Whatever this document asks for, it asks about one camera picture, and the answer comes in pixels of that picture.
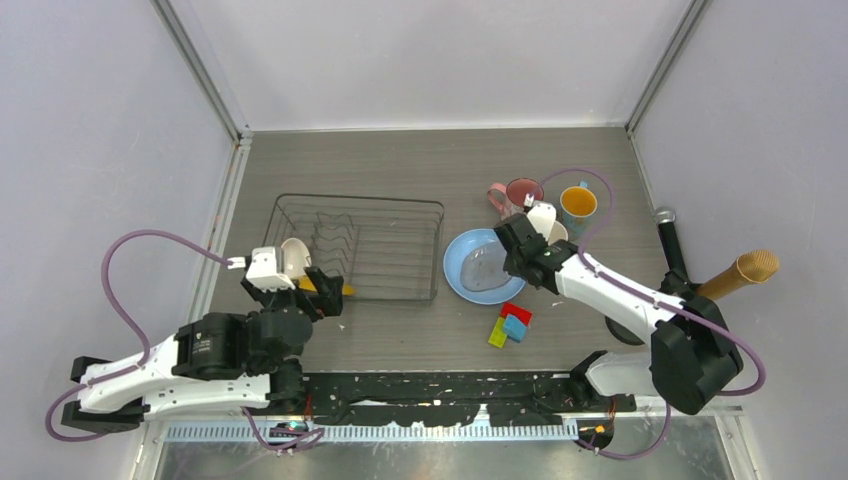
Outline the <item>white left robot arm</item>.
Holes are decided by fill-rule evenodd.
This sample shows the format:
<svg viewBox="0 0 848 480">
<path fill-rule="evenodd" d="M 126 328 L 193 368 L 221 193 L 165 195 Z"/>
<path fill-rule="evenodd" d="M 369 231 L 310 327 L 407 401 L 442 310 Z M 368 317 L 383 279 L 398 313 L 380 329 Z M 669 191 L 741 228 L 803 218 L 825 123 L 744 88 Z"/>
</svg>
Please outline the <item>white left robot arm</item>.
<svg viewBox="0 0 848 480">
<path fill-rule="evenodd" d="M 147 353 L 75 359 L 71 379 L 79 389 L 62 406 L 62 425 L 100 436 L 173 414 L 303 412 L 309 395 L 300 357 L 315 323 L 341 314 L 345 286 L 315 266 L 304 275 L 312 290 L 294 281 L 262 291 L 243 278 L 259 309 L 207 313 Z"/>
</svg>

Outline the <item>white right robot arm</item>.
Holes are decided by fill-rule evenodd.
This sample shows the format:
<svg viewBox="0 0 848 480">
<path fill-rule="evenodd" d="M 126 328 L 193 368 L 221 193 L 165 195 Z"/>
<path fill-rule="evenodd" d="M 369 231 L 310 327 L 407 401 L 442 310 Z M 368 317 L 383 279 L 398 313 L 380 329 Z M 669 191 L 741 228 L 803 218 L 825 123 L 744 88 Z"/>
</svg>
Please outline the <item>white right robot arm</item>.
<svg viewBox="0 0 848 480">
<path fill-rule="evenodd" d="M 499 222 L 494 233 L 506 251 L 507 273 L 593 308 L 646 347 L 636 354 L 600 351 L 579 364 L 570 392 L 580 408 L 596 410 L 614 395 L 651 395 L 694 415 L 743 370 L 712 300 L 653 290 L 569 241 L 550 243 L 525 214 Z"/>
</svg>

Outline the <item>light blue plate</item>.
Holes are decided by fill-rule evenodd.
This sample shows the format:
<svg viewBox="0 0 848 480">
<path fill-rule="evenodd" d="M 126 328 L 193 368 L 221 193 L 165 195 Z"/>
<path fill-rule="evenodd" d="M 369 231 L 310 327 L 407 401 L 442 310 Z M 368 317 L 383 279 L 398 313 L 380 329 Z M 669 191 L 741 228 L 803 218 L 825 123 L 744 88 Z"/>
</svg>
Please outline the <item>light blue plate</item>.
<svg viewBox="0 0 848 480">
<path fill-rule="evenodd" d="M 463 299 L 496 305 L 518 295 L 526 285 L 504 270 L 506 251 L 491 228 L 468 230 L 451 241 L 443 257 L 449 286 Z"/>
</svg>

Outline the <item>blue butterfly mug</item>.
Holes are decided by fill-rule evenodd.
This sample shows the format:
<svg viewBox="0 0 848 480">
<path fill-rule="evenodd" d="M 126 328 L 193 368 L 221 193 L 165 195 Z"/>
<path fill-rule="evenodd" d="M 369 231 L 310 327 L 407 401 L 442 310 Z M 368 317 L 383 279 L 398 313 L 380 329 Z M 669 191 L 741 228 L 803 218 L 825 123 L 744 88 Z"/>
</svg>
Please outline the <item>blue butterfly mug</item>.
<svg viewBox="0 0 848 480">
<path fill-rule="evenodd" d="M 564 189 L 560 195 L 563 225 L 570 238 L 579 239 L 588 229 L 598 208 L 598 200 L 585 181 Z"/>
</svg>

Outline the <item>plain pink mug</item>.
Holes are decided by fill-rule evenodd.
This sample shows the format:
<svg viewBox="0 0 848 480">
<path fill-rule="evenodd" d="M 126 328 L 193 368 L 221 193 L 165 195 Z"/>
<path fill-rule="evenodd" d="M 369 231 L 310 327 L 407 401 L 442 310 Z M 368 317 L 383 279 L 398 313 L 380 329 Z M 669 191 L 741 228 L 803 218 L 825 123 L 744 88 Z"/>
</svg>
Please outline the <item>plain pink mug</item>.
<svg viewBox="0 0 848 480">
<path fill-rule="evenodd" d="M 566 227 L 559 221 L 554 221 L 551 230 L 548 234 L 548 244 L 554 244 L 557 241 L 567 241 L 569 234 Z"/>
</svg>

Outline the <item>patterned pink mug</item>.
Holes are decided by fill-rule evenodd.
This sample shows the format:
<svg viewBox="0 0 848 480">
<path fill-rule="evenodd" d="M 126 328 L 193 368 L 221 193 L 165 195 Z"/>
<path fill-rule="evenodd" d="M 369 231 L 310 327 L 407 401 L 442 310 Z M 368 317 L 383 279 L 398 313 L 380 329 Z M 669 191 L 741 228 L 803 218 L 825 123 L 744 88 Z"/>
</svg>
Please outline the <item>patterned pink mug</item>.
<svg viewBox="0 0 848 480">
<path fill-rule="evenodd" d="M 493 183 L 487 190 L 487 197 L 501 220 L 523 212 L 528 195 L 534 200 L 544 199 L 542 186 L 530 178 L 516 178 L 508 184 Z"/>
</svg>

